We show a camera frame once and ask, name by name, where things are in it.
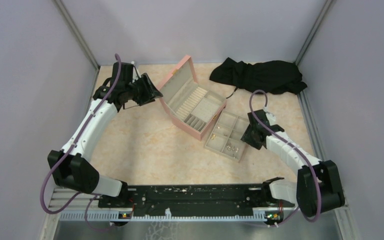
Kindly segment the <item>grey divided drawer tray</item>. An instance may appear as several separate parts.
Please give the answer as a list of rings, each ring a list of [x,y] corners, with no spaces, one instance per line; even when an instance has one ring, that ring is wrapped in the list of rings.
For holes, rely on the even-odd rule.
[[[241,137],[249,125],[245,117],[222,110],[204,148],[232,161],[239,162],[247,149]]]

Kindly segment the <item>pink jewelry box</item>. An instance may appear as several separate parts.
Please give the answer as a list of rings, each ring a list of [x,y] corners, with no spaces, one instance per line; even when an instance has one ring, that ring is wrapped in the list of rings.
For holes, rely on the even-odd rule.
[[[185,55],[157,85],[164,111],[173,125],[201,141],[213,126],[227,99],[200,84],[193,59]]]

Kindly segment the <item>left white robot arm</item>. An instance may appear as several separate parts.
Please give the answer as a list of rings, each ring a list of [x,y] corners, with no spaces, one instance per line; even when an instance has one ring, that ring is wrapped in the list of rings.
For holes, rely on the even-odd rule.
[[[130,200],[127,183],[100,174],[91,164],[92,154],[108,124],[128,101],[139,106],[151,102],[151,84],[149,76],[139,74],[133,62],[115,62],[111,77],[93,94],[72,137],[60,150],[48,154],[50,172],[45,181],[53,179],[57,186],[79,193],[109,196],[116,206],[126,206]]]

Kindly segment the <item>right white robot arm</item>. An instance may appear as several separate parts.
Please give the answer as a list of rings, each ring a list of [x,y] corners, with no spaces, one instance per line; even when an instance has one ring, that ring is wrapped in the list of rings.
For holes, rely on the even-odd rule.
[[[297,176],[296,182],[275,177],[262,183],[157,185],[145,189],[143,216],[184,219],[253,218],[278,223],[283,207],[300,210],[313,219],[345,203],[337,165],[320,160],[294,143],[265,109],[241,117],[224,110],[218,94],[198,85],[193,76],[169,76],[158,89],[171,118],[193,133],[213,124],[205,148],[239,161],[247,147],[264,148]]]

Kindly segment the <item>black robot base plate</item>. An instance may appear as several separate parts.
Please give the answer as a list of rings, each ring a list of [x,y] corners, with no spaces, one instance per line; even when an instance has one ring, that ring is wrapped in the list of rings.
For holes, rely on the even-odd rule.
[[[272,198],[264,183],[131,185],[120,197],[102,196],[98,207],[132,208],[135,217],[250,217],[255,208],[293,207]]]

